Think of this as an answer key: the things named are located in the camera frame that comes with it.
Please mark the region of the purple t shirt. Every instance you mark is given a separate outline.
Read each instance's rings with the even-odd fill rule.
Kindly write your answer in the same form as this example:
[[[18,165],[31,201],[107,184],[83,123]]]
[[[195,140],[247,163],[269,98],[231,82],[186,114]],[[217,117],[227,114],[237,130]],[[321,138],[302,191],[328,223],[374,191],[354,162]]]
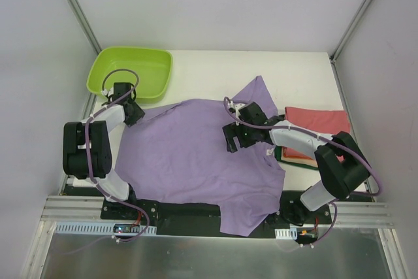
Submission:
[[[285,171],[265,142],[228,152],[230,123],[221,101],[150,108],[124,129],[116,172],[140,199],[217,205],[221,232],[246,237],[279,210]]]

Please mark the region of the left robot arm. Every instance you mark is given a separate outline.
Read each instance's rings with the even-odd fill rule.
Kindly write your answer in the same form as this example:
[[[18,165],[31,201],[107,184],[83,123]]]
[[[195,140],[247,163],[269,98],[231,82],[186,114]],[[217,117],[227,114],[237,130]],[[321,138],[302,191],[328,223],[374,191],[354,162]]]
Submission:
[[[86,120],[68,122],[63,127],[63,171],[83,182],[89,182],[116,202],[115,211],[130,220],[138,212],[138,204],[129,198],[130,186],[112,166],[109,133],[123,124],[135,125],[145,115],[136,103],[134,85],[115,83],[107,93],[107,102]]]

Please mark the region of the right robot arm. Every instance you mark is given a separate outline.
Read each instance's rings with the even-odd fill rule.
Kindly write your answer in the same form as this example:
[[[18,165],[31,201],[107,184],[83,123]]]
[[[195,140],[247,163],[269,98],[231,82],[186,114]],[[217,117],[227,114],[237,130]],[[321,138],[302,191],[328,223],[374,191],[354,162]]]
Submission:
[[[228,152],[264,142],[292,148],[316,161],[321,179],[294,206],[295,218],[301,223],[314,219],[323,205],[349,197],[372,174],[349,133],[318,133],[279,116],[268,118],[255,102],[235,103],[225,97],[223,106],[234,120],[223,127]]]

